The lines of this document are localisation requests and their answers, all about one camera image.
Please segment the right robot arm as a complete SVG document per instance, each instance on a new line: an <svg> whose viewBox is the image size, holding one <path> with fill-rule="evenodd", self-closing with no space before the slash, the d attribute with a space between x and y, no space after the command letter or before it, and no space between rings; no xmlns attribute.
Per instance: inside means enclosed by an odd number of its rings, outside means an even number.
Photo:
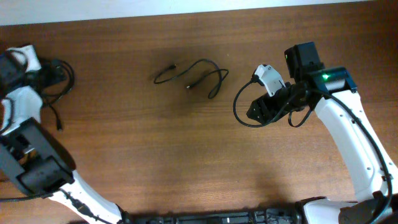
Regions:
<svg viewBox="0 0 398 224"><path fill-rule="evenodd" d="M357 86L344 67L326 68L315 44L295 45L284 53L293 83L270 65L251 78L266 93L251 103L247 117L260 128L307 109L332 136L353 182L356 200L325 197L298 203L304 223L394 223L397 221L397 166L373 130Z"/></svg>

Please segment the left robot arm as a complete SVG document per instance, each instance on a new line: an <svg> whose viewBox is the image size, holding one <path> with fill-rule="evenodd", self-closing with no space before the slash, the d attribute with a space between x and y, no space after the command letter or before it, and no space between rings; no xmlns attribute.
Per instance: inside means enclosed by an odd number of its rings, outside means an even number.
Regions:
<svg viewBox="0 0 398 224"><path fill-rule="evenodd" d="M74 84L69 63L39 57L31 44L1 54L1 171L23 193L4 202L43 198L88 223L132 223L127 211L83 180L69 152L41 125L41 110L52 109Z"/></svg>

